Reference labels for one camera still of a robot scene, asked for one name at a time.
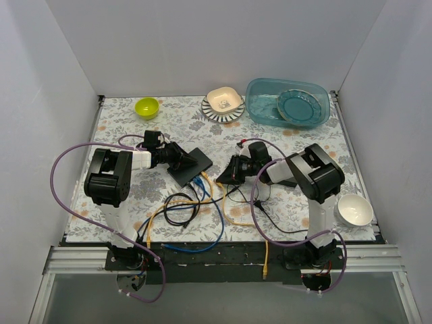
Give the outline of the black network switch box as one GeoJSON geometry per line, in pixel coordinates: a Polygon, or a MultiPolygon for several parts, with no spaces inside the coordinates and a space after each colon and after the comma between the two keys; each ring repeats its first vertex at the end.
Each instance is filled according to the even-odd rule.
{"type": "Polygon", "coordinates": [[[183,170],[175,170],[172,167],[167,169],[168,174],[182,188],[187,183],[191,182],[193,178],[199,176],[203,171],[208,170],[208,168],[213,165],[212,160],[210,160],[210,158],[208,158],[199,148],[194,148],[189,152],[189,154],[198,160],[198,164],[196,166],[183,170]]]}

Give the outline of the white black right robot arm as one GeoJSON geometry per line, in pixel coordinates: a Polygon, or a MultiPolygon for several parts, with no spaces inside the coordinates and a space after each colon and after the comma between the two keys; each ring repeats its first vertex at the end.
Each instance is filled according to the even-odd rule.
{"type": "Polygon", "coordinates": [[[344,172],[318,144],[281,159],[271,158],[264,140],[253,142],[247,149],[247,155],[231,157],[217,182],[240,185],[247,177],[254,176],[256,181],[267,185],[289,182],[293,187],[299,186],[307,197],[309,212],[309,225],[303,241],[283,243],[269,238],[258,225],[253,194],[249,201],[252,220],[266,241],[294,250],[288,253],[286,263],[309,264],[317,269],[323,267],[336,250],[333,210],[341,185],[345,182],[344,172]]]}

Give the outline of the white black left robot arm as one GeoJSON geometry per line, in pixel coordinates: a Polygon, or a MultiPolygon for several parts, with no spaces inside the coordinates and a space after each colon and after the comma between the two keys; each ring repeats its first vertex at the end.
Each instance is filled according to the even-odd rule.
{"type": "Polygon", "coordinates": [[[142,139],[133,151],[96,149],[84,181],[85,195],[113,230],[108,247],[114,259],[130,270],[138,269],[144,260],[142,251],[134,245],[138,232],[127,216],[127,206],[122,204],[130,192],[132,172],[167,164],[174,177],[198,167],[202,157],[199,148],[188,153],[176,142],[166,142],[160,131],[147,130],[142,139]]]}

